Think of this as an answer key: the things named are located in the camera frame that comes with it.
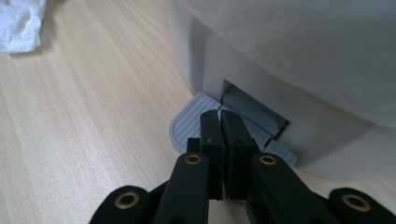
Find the wood grain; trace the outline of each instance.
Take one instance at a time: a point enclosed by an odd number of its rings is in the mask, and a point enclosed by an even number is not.
[[[192,98],[175,63],[164,0],[48,1],[43,45],[0,54],[0,222],[88,223],[123,185],[154,189],[177,153],[172,118]],[[334,182],[396,212],[396,176]],[[209,223],[248,223],[243,205],[210,204]]]

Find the white appliance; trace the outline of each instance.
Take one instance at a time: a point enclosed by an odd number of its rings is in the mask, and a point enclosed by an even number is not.
[[[179,70],[193,93],[221,102],[235,86],[288,120],[276,141],[308,173],[396,174],[395,2],[168,0],[168,7]]]

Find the wooden table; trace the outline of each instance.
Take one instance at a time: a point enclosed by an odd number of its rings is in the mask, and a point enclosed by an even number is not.
[[[48,1],[42,46],[0,54],[0,223],[88,223],[112,190],[154,189],[177,159],[172,118],[192,98],[175,63],[164,0]],[[335,182],[394,213],[396,176]],[[209,223],[248,223],[210,204]]]

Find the white cloth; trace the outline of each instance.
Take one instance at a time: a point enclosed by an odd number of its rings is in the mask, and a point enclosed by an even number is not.
[[[396,1],[178,1],[274,76],[396,127]]]
[[[45,0],[0,0],[0,51],[29,52],[40,46]]]

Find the crumpled white tissue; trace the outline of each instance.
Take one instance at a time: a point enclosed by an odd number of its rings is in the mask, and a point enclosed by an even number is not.
[[[45,0],[0,0],[0,51],[29,52],[41,45]]]

